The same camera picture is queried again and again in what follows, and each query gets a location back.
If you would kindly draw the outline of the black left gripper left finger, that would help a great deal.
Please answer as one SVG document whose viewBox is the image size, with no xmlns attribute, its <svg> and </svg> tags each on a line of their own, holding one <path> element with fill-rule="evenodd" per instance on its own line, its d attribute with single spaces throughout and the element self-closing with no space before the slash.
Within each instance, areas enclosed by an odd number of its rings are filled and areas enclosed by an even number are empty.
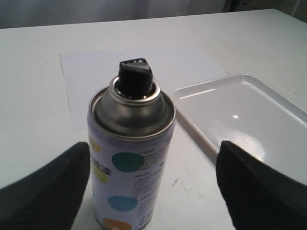
<svg viewBox="0 0 307 230">
<path fill-rule="evenodd" d="M 78 142 L 36 172 L 0 190 L 0 228 L 70 230 L 89 175 L 89 145 Z"/>
</svg>

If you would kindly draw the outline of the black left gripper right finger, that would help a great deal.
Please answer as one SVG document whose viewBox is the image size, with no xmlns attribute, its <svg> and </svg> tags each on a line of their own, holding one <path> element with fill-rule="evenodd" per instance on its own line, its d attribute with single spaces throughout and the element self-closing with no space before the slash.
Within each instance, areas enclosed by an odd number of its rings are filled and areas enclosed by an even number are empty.
<svg viewBox="0 0 307 230">
<path fill-rule="evenodd" d="M 305 230 L 307 187 L 222 141 L 216 179 L 237 230 Z"/>
</svg>

